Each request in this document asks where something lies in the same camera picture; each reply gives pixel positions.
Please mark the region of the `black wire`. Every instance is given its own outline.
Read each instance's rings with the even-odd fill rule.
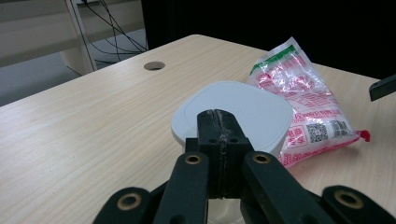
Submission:
[[[99,50],[99,51],[101,51],[102,53],[105,53],[105,54],[139,54],[140,52],[136,52],[136,53],[132,53],[132,52],[130,52],[130,53],[113,53],[113,52],[106,52],[106,51],[103,51],[103,50],[101,50],[101,49],[99,49],[99,48],[97,48],[93,43],[91,43],[91,45],[94,47],[94,48],[96,48],[97,50]]]
[[[89,5],[88,5],[88,3],[85,3],[85,6],[92,12],[92,13],[94,13],[96,16],[98,16],[100,19],[102,19],[104,22],[106,22],[108,25],[110,25],[110,26],[112,26],[107,20],[105,20],[101,15],[99,15],[98,13],[96,13]],[[115,30],[117,30],[118,32],[120,32],[121,34],[123,34],[123,35],[125,35],[130,41],[131,41],[131,43],[137,48],[137,49],[139,49],[139,51],[140,52],[143,52],[143,50],[142,49],[144,49],[144,50],[147,50],[146,48],[144,48],[143,46],[141,46],[139,43],[137,43],[135,40],[133,40],[131,37],[129,37],[127,34],[125,34],[125,32],[123,32],[122,31],[122,29],[120,28],[120,26],[119,26],[119,28],[120,29],[118,29],[118,28],[116,28],[116,27],[114,27],[114,26],[112,26]]]
[[[119,55],[119,48],[118,48],[118,44],[117,44],[117,37],[116,37],[116,30],[114,29],[114,25],[113,25],[113,20],[111,19],[111,14],[110,11],[108,11],[108,7],[106,5],[106,3],[103,3],[102,1],[100,1],[102,3],[102,6],[105,8],[105,10],[107,11],[108,14],[108,18],[110,19],[111,22],[111,27],[113,28],[113,36],[114,36],[114,42],[116,44],[116,52],[117,52],[117,57],[119,58],[119,62],[121,61],[120,55]]]
[[[114,64],[115,63],[115,62],[100,61],[100,60],[97,60],[97,59],[95,59],[95,61],[99,62],[99,63],[108,63],[108,64]]]
[[[108,41],[108,39],[106,39],[106,41],[107,41],[107,43],[110,44],[111,46],[116,47],[113,43],[111,43],[110,41]],[[122,49],[122,48],[120,48],[120,47],[116,47],[116,48],[118,48],[118,49],[120,49],[120,50],[123,50],[123,51],[126,51],[126,52],[129,52],[130,54],[139,54],[139,53],[141,53],[141,51],[134,51],[134,50]]]
[[[105,0],[101,0],[101,3],[102,3],[102,5],[105,7],[105,8],[107,8],[107,4],[106,4],[106,2],[105,2]],[[114,17],[113,17],[113,15],[111,15],[110,13],[109,13],[109,16],[113,19],[113,21],[117,24],[117,26],[120,28],[120,30],[122,31],[122,33],[124,34],[124,35],[127,35],[127,34],[125,34],[125,32],[121,29],[121,27],[119,26],[119,24],[117,23],[117,21],[114,19]],[[145,47],[143,47],[143,46],[141,46],[139,43],[137,43],[135,40],[134,40],[134,42],[137,44],[137,45],[139,45],[142,49],[144,49],[144,50],[147,50]]]

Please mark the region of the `wooden table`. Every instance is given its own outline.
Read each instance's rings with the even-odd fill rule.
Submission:
[[[264,53],[191,35],[0,107],[0,222],[91,223],[119,189],[157,188],[182,153],[170,126],[177,108],[207,84],[246,82]],[[145,69],[150,62],[165,68]],[[372,139],[290,172],[316,194],[349,186],[396,216],[395,95],[370,102],[375,79],[316,67],[352,127]]]

